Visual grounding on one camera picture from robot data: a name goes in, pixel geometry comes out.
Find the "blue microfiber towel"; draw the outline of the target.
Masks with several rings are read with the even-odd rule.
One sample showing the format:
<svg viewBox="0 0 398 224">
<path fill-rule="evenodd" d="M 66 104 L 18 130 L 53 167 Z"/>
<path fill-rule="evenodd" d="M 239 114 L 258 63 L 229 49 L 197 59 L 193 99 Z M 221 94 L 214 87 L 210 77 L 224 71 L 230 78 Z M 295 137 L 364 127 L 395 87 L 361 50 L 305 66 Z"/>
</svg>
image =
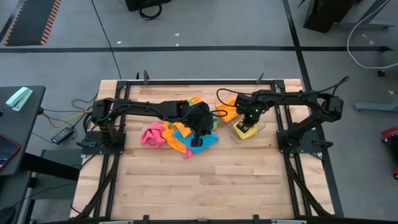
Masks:
<svg viewBox="0 0 398 224">
<path fill-rule="evenodd" d="M 184 145 L 186 145 L 189 150 L 191 150 L 194 154 L 198 154 L 205 150 L 206 148 L 214 145 L 215 143 L 218 142 L 219 137 L 216 134 L 216 131 L 213 131 L 210 135 L 205 135 L 201 136 L 200 139 L 203 140 L 202 145 L 198 147 L 192 147 L 191 146 L 191 141 L 194 137 L 194 135 L 191 133 L 187 137 L 183 137 L 182 134 L 180 133 L 179 130 L 175 130 L 173 132 L 173 136 L 176 137 L 180 142 L 182 142 Z"/>
</svg>

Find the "black metal rig frame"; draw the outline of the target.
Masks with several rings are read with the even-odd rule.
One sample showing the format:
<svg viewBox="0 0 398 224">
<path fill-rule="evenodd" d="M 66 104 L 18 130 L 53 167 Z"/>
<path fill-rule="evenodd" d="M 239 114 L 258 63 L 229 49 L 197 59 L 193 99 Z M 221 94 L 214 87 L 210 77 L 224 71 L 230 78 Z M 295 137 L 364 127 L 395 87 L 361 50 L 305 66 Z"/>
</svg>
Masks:
<svg viewBox="0 0 398 224">
<path fill-rule="evenodd" d="M 216 91 L 227 88 L 253 92 L 271 89 L 271 80 L 149 80 L 141 85 L 131 80 L 128 97 L 137 101 L 161 101 L 202 98 L 215 109 Z M 277 119 L 288 125 L 280 107 L 264 114 L 266 126 L 255 136 L 240 141 L 220 121 L 214 146 L 189 159 L 164 144 L 151 148 L 140 143 L 140 136 L 158 119 L 127 116 L 126 149 L 119 158 L 111 220 L 134 220 L 148 215 L 151 223 L 228 224 L 270 223 L 271 219 L 294 217 L 289 181 L 283 155 L 279 152 Z M 300 154 L 306 186 L 317 202 L 330 214 L 342 216 L 336 190 L 329 179 L 333 174 L 324 161 L 310 154 Z M 104 156 L 97 155 L 80 172 L 72 207 L 82 212 L 98 189 Z"/>
</svg>

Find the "green microfiber towel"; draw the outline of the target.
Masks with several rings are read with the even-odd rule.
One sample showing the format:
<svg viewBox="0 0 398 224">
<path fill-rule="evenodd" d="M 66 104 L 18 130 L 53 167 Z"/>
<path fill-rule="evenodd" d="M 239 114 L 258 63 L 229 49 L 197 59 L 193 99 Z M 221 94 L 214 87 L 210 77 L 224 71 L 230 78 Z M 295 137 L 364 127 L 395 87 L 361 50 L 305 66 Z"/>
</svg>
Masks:
<svg viewBox="0 0 398 224">
<path fill-rule="evenodd" d="M 191 97 L 191 98 L 186 98 L 186 100 L 188 101 L 189 105 L 195 105 L 199 102 L 202 102 L 203 99 L 200 97 Z M 215 131 L 218 127 L 218 118 L 217 117 L 213 117 L 213 127 L 212 127 L 212 131 Z"/>
</svg>

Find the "black equipment case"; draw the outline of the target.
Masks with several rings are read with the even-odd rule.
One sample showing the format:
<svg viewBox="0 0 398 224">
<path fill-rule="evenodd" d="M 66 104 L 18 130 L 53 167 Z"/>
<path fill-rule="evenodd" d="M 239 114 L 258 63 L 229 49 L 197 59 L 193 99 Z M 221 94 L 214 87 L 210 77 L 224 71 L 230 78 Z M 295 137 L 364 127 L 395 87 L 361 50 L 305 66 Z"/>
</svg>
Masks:
<svg viewBox="0 0 398 224">
<path fill-rule="evenodd" d="M 172 0 L 124 0 L 129 11 L 138 11 L 152 6 L 167 4 Z"/>
</svg>

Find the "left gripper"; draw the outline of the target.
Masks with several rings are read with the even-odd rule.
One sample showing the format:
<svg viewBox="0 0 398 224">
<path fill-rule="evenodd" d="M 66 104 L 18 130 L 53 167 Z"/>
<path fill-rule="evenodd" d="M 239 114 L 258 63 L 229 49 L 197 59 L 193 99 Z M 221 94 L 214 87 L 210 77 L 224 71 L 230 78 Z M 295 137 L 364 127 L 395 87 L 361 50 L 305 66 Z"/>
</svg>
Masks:
<svg viewBox="0 0 398 224">
<path fill-rule="evenodd" d="M 190 141 L 191 147 L 202 147 L 203 139 L 200 137 L 209 135 L 213 129 L 213 114 L 207 103 L 199 102 L 187 108 L 186 127 L 194 134 Z"/>
</svg>

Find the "black power adapter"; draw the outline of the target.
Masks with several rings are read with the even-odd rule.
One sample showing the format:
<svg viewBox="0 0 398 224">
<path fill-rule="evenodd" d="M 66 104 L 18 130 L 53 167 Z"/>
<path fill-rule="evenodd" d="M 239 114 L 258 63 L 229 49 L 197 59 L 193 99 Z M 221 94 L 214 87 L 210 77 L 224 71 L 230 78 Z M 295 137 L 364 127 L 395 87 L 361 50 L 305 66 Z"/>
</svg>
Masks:
<svg viewBox="0 0 398 224">
<path fill-rule="evenodd" d="M 63 128 L 59 133 L 57 133 L 54 137 L 50 139 L 50 142 L 56 145 L 59 145 L 64 140 L 69 138 L 74 133 L 74 130 L 69 127 Z"/>
</svg>

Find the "mint green stapler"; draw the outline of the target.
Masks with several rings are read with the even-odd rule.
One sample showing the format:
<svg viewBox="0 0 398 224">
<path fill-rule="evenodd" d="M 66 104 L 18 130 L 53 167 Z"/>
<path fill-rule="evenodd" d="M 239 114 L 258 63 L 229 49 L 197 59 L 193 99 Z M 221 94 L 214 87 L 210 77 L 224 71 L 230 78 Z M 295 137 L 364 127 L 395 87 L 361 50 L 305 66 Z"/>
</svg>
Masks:
<svg viewBox="0 0 398 224">
<path fill-rule="evenodd" d="M 6 101 L 6 105 L 13 111 L 20 111 L 32 94 L 30 88 L 23 86 Z"/>
</svg>

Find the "dark side table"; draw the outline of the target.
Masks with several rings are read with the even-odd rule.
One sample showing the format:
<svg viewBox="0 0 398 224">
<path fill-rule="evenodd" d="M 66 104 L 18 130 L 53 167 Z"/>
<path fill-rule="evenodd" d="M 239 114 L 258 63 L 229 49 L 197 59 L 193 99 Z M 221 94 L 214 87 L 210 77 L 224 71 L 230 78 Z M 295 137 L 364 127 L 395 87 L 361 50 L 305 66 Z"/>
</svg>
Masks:
<svg viewBox="0 0 398 224">
<path fill-rule="evenodd" d="M 6 101 L 22 86 L 0 86 L 0 135 L 4 135 L 20 145 L 19 151 L 0 170 L 0 176 L 13 175 L 20 169 L 30 135 L 41 106 L 46 87 L 27 86 L 33 93 L 20 111 L 13 111 Z"/>
</svg>

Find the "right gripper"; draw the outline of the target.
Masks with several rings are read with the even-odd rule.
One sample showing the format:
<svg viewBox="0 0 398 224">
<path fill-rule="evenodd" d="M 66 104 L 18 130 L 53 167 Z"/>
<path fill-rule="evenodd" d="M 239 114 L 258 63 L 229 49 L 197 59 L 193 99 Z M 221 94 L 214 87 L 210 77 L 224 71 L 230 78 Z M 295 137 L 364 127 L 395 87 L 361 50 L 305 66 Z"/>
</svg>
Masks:
<svg viewBox="0 0 398 224">
<path fill-rule="evenodd" d="M 259 121 L 260 116 L 264 114 L 264 110 L 265 103 L 259 101 L 249 102 L 247 108 L 241 108 L 244 118 L 243 121 L 236 124 L 236 128 L 242 133 L 246 133 L 249 130 L 249 126 L 247 124 L 256 124 Z"/>
</svg>

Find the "dark cabinet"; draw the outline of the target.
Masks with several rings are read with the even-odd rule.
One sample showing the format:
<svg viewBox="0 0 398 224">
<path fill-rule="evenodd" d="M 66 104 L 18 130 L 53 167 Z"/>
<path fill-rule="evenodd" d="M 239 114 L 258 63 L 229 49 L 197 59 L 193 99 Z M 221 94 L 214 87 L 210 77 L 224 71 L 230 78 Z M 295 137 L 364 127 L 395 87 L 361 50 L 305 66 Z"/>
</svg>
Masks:
<svg viewBox="0 0 398 224">
<path fill-rule="evenodd" d="M 352 0 L 309 0 L 303 27 L 326 33 L 334 23 L 340 23 L 353 6 Z"/>
</svg>

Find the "black orange-striped floor mat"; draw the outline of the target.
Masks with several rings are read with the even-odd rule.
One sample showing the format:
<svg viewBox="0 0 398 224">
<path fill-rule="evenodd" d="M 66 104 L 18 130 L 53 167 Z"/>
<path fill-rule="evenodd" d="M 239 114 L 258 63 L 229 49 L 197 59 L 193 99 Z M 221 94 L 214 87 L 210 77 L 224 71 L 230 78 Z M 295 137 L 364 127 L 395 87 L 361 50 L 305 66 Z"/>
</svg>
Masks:
<svg viewBox="0 0 398 224">
<path fill-rule="evenodd" d="M 62 0 L 23 0 L 5 36 L 7 47 L 45 45 Z"/>
</svg>

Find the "dark desk leg frame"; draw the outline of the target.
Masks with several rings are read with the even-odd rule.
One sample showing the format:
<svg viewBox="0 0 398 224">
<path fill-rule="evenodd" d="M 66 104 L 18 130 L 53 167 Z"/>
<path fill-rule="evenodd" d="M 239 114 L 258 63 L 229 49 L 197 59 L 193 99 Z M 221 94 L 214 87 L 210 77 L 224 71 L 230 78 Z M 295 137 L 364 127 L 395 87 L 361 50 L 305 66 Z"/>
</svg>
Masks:
<svg viewBox="0 0 398 224">
<path fill-rule="evenodd" d="M 23 224 L 31 224 L 31 215 L 38 200 L 72 199 L 82 162 L 80 149 L 43 150 L 40 156 L 24 155 L 22 170 L 32 171 L 31 188 L 26 199 Z"/>
</svg>

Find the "clear plastic bin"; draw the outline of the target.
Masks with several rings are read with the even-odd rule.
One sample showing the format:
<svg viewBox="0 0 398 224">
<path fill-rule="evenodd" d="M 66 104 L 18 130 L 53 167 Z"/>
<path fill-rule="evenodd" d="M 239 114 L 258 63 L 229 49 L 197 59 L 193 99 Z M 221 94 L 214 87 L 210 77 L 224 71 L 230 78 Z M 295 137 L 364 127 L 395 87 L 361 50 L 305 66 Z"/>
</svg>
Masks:
<svg viewBox="0 0 398 224">
<path fill-rule="evenodd" d="M 249 95 L 249 96 L 251 97 L 250 102 L 251 102 L 251 100 L 254 99 L 254 97 L 253 97 L 254 93 L 243 93 L 243 92 L 240 92 L 240 91 L 230 90 L 230 89 L 227 89 L 227 88 L 220 88 L 220 89 L 218 89 L 218 90 L 216 91 L 216 100 L 220 100 L 220 101 L 222 102 L 223 99 L 226 99 L 226 98 L 229 98 L 229 97 L 235 97 L 235 98 L 236 98 L 237 94 L 239 94 L 239 93 L 242 93 L 242 94 L 245 94 L 245 95 Z M 256 126 L 257 126 L 257 129 L 258 129 L 258 132 L 257 132 L 255 135 L 251 136 L 250 138 L 247 138 L 247 139 L 245 139 L 245 140 L 241 140 L 241 139 L 238 137 L 238 135 L 236 134 L 236 132 L 234 131 L 234 129 L 233 129 L 233 124 L 234 124 L 234 123 L 237 123 L 238 121 L 242 121 L 243 118 L 244 118 L 244 115 L 242 114 L 240 108 L 237 108 L 237 107 L 235 107 L 235 108 L 236 108 L 236 112 L 239 114 L 239 117 L 238 117 L 238 118 L 233 119 L 232 121 L 230 121 L 230 122 L 228 122 L 228 123 L 225 123 L 225 122 L 223 121 L 223 119 L 220 118 L 220 120 L 221 120 L 221 122 L 223 123 L 223 125 L 225 126 L 225 128 L 228 129 L 229 134 L 230 134 L 232 137 L 234 137 L 235 140 L 237 140 L 237 141 L 246 141 L 246 140 L 248 140 L 248 139 L 250 139 L 250 138 L 253 138 L 256 134 L 260 133 L 260 132 L 266 127 L 266 121 L 265 121 L 265 119 L 262 118 L 262 115 L 263 115 L 263 114 L 262 114 L 262 115 L 260 116 L 260 118 L 259 118 L 259 121 L 258 121 L 256 124 L 248 124 L 248 126 L 256 125 Z"/>
</svg>

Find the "red phone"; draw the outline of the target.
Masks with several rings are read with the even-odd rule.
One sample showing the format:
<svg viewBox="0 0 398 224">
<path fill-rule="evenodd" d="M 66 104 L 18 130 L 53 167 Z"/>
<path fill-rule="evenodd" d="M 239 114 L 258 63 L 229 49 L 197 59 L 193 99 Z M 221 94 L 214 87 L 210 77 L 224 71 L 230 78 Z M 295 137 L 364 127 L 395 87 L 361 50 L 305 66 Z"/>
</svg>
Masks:
<svg viewBox="0 0 398 224">
<path fill-rule="evenodd" d="M 19 152 L 21 145 L 0 134 L 0 170 L 3 170 Z"/>
</svg>

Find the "orange microfiber towel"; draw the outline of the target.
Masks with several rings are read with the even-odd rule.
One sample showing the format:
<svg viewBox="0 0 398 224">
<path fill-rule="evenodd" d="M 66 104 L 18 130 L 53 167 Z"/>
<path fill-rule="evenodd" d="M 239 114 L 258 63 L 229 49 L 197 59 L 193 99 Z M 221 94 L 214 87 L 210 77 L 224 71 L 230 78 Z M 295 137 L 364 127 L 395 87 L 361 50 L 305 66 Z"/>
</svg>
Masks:
<svg viewBox="0 0 398 224">
<path fill-rule="evenodd" d="M 192 133 L 190 128 L 187 128 L 182 123 L 171 123 L 164 121 L 164 131 L 162 137 L 166 140 L 166 143 L 173 149 L 182 154 L 186 154 L 188 147 L 175 137 L 174 132 L 180 133 L 183 138 L 186 138 Z"/>
<path fill-rule="evenodd" d="M 235 97 L 223 99 L 222 102 L 224 103 L 222 103 L 220 100 L 215 101 L 215 107 L 220 111 L 222 115 L 221 118 L 225 123 L 228 123 L 239 117 L 239 114 L 236 112 L 236 108 L 234 107 L 235 101 Z"/>
</svg>

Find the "grey desk foot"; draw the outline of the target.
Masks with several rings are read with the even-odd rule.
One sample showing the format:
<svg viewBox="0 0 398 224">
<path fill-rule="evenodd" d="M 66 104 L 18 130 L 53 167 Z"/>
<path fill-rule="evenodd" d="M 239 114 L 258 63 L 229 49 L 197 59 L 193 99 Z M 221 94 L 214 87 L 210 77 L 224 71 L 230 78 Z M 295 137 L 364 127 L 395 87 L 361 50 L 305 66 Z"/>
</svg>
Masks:
<svg viewBox="0 0 398 224">
<path fill-rule="evenodd" d="M 356 111 L 398 112 L 398 103 L 354 103 Z"/>
<path fill-rule="evenodd" d="M 338 27 L 354 29 L 388 29 L 394 27 L 391 21 L 378 21 L 375 17 L 391 0 L 375 0 L 371 7 L 363 14 L 357 22 L 340 22 L 335 24 Z"/>
</svg>

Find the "yellow microfiber towel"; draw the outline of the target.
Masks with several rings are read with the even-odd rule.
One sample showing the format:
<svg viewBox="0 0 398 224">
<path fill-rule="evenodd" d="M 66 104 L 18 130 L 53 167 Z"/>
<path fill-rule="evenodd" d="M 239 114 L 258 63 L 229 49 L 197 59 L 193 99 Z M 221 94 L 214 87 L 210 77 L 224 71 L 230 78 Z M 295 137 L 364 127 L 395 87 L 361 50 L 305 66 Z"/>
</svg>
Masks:
<svg viewBox="0 0 398 224">
<path fill-rule="evenodd" d="M 233 129 L 241 140 L 250 138 L 251 136 L 255 135 L 258 132 L 257 126 L 253 125 L 249 126 L 249 130 L 246 133 L 242 133 L 239 129 L 236 128 L 236 124 L 237 123 L 233 124 Z"/>
</svg>

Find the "red chair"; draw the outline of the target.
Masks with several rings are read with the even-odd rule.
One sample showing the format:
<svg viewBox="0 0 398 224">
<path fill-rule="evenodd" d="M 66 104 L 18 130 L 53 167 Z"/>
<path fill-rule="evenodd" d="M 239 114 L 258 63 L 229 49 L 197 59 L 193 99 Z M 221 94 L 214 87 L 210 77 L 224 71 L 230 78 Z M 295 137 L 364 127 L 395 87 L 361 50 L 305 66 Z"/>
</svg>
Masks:
<svg viewBox="0 0 398 224">
<path fill-rule="evenodd" d="M 382 131 L 381 136 L 381 142 L 389 142 L 393 153 L 398 159 L 398 126 L 394 126 Z"/>
</svg>

